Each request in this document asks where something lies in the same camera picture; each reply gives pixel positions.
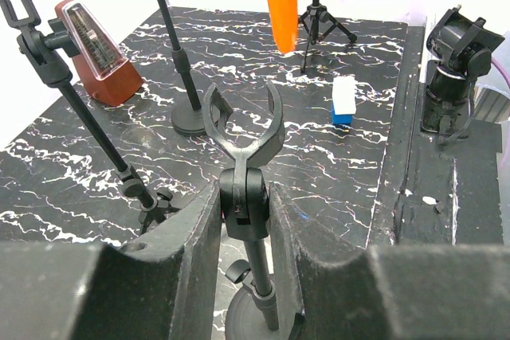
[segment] blurred orange object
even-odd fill
[[[268,0],[274,41],[282,53],[294,50],[297,38],[297,0]]]

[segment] blue and white box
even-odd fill
[[[356,114],[356,79],[339,76],[333,80],[331,121],[333,125],[350,125]]]

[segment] table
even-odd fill
[[[200,94],[218,85],[234,107],[229,134],[245,145],[268,126],[265,82],[284,102],[284,149],[264,168],[295,203],[324,227],[365,247],[390,130],[407,26],[342,20],[358,35],[354,47],[338,32],[313,47],[300,73],[305,34],[297,51],[280,54],[268,14],[172,10]],[[207,138],[186,139],[172,129],[171,109],[185,90],[171,60],[159,12],[122,44],[145,85],[119,107],[81,97],[127,161],[154,189],[169,188],[184,206],[231,161]],[[353,76],[357,112],[351,127],[333,127],[332,80]],[[120,246],[138,228],[137,202],[122,197],[112,165],[63,99],[0,153],[0,237]],[[237,288],[222,274],[244,255],[223,235],[213,338],[222,338],[228,302]]]

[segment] black marble table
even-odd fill
[[[343,20],[358,35],[357,44],[350,47],[344,35],[332,33],[312,47],[303,75],[303,30],[297,51],[280,54],[267,14],[184,8],[172,13],[199,91],[214,82],[234,107],[229,134],[238,145],[269,125],[265,83],[278,87],[287,133],[284,149],[264,168],[267,180],[285,185],[310,219],[364,248],[407,26]],[[167,187],[183,206],[231,161],[211,139],[186,139],[171,127],[171,109],[185,90],[160,13],[121,48],[145,79],[135,96],[113,108],[89,100],[80,84],[76,89],[150,187]],[[336,76],[353,76],[357,83],[351,127],[331,125]],[[137,202],[122,197],[118,185],[112,164],[59,99],[0,153],[0,238],[119,246],[136,236],[138,213]],[[226,308],[237,290],[222,274],[241,256],[240,243],[224,233],[213,338],[222,338]]]

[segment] round base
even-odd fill
[[[279,339],[280,332],[272,331],[265,324],[264,315],[259,311],[252,296],[240,289],[233,297],[226,312],[226,340],[272,340]]]
[[[217,108],[214,109],[213,117],[214,123],[218,124],[220,111]],[[172,127],[174,127],[175,131],[180,135],[186,137],[207,135],[206,128],[204,127],[202,109],[194,111],[187,98],[174,106],[171,114],[171,122]]]

